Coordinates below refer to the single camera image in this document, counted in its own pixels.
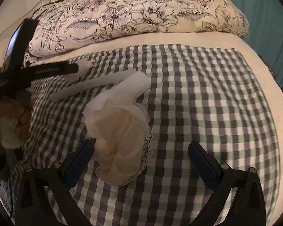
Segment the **left hand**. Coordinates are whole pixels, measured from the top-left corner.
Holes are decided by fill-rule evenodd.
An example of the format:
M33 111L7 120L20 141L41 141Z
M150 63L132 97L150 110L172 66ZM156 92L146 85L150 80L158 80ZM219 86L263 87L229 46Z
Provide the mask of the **left hand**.
M20 148L29 139L32 110L31 99L26 107L7 97L0 100L0 154Z

